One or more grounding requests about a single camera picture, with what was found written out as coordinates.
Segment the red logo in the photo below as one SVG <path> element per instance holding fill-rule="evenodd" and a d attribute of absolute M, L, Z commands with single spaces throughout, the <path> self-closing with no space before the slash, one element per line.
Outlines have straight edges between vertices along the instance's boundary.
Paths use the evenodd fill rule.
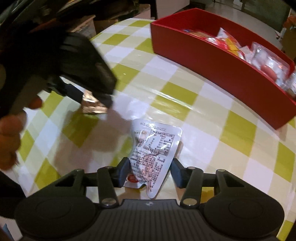
<path fill-rule="evenodd" d="M 136 178 L 136 176 L 134 174 L 130 174 L 128 176 L 128 180 L 131 182 L 131 183 L 138 183 L 139 180 Z"/>

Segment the red tray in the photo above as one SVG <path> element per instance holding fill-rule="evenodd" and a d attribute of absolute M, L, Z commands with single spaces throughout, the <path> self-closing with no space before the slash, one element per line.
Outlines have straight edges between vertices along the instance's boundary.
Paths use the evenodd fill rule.
<path fill-rule="evenodd" d="M 200 9 L 182 11 L 151 23 L 153 50 L 217 84 L 254 110 L 274 129 L 296 115 L 296 102 L 255 67 L 216 45 L 184 32 L 202 31 L 216 36 L 220 27 L 241 46 L 257 42 L 290 65 L 294 62 L 271 43 L 226 18 Z"/>

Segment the food wrapper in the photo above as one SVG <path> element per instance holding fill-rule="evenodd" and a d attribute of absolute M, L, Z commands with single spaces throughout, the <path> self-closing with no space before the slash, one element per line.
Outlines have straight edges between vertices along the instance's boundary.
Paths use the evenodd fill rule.
<path fill-rule="evenodd" d="M 240 48 L 239 42 L 223 28 L 220 28 L 219 33 L 216 37 L 217 39 L 228 39 L 232 45 L 235 45 L 237 48 Z"/>
<path fill-rule="evenodd" d="M 283 87 L 290 66 L 275 53 L 258 43 L 252 43 L 252 52 L 254 57 L 251 64 L 272 78 L 278 86 Z"/>
<path fill-rule="evenodd" d="M 129 155 L 131 173 L 125 187 L 147 186 L 147 195 L 158 193 L 177 151 L 182 129 L 143 119 L 132 121 L 133 149 Z"/>
<path fill-rule="evenodd" d="M 250 64 L 252 58 L 254 57 L 254 53 L 250 50 L 248 46 L 241 47 L 239 48 L 239 50 L 242 52 L 245 61 L 247 61 Z"/>
<path fill-rule="evenodd" d="M 296 70 L 291 74 L 285 82 L 283 89 L 296 100 Z"/>
<path fill-rule="evenodd" d="M 212 37 L 206 33 L 193 31 L 190 29 L 184 29 L 184 31 L 195 35 L 203 40 L 209 41 L 222 49 L 228 50 L 229 52 L 245 60 L 244 53 L 239 49 L 241 46 L 238 41 L 223 28 L 220 28 L 217 37 Z"/>
<path fill-rule="evenodd" d="M 201 37 L 201 38 L 211 38 L 212 36 L 204 33 L 204 32 L 201 32 L 201 31 L 193 31 L 191 29 L 184 29 L 185 32 L 187 33 L 190 33 L 192 35 L 195 35 L 197 37 Z"/>
<path fill-rule="evenodd" d="M 92 93 L 85 90 L 81 102 L 82 113 L 84 114 L 101 114 L 106 113 L 108 108 L 92 96 Z"/>

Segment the finger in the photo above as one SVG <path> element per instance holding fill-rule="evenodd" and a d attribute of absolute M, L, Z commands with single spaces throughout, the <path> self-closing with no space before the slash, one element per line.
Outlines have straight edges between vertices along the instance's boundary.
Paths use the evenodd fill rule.
<path fill-rule="evenodd" d="M 15 164 L 18 163 L 16 153 L 8 153 L 8 154 L 9 154 L 9 157 L 8 157 L 7 161 L 0 163 L 0 169 L 3 171 L 7 171 L 7 170 L 11 169 Z"/>
<path fill-rule="evenodd" d="M 27 120 L 25 111 L 17 115 L 7 115 L 0 119 L 0 134 L 5 136 L 15 136 L 24 128 Z"/>
<path fill-rule="evenodd" d="M 37 96 L 29 105 L 28 108 L 34 110 L 42 107 L 42 99 Z"/>
<path fill-rule="evenodd" d="M 10 169 L 15 162 L 16 162 L 16 155 L 10 152 L 5 152 L 1 156 L 0 169 L 6 171 Z"/>
<path fill-rule="evenodd" d="M 15 152 L 20 147 L 20 135 L 0 135 L 0 156 L 3 152 Z"/>

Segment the yellow and white checkered table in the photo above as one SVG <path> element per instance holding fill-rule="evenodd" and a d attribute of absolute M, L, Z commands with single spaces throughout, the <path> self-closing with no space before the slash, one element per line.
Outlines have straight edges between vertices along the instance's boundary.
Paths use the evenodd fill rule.
<path fill-rule="evenodd" d="M 285 222 L 278 238 L 285 240 L 296 218 L 295 120 L 274 130 L 207 79 L 155 55 L 150 22 L 128 19 L 92 40 L 119 80 L 107 114 L 83 115 L 78 103 L 54 92 L 40 93 L 41 110 L 26 110 L 20 165 L 14 168 L 25 194 L 76 168 L 116 166 L 131 150 L 131 120 L 145 118 L 183 129 L 178 158 L 184 166 L 226 169 L 279 201 Z M 148 198 L 145 188 L 116 192 L 119 199 Z M 95 193 L 88 196 L 96 199 Z M 206 188 L 203 193 L 211 195 Z M 181 196 L 168 175 L 157 199 Z"/>

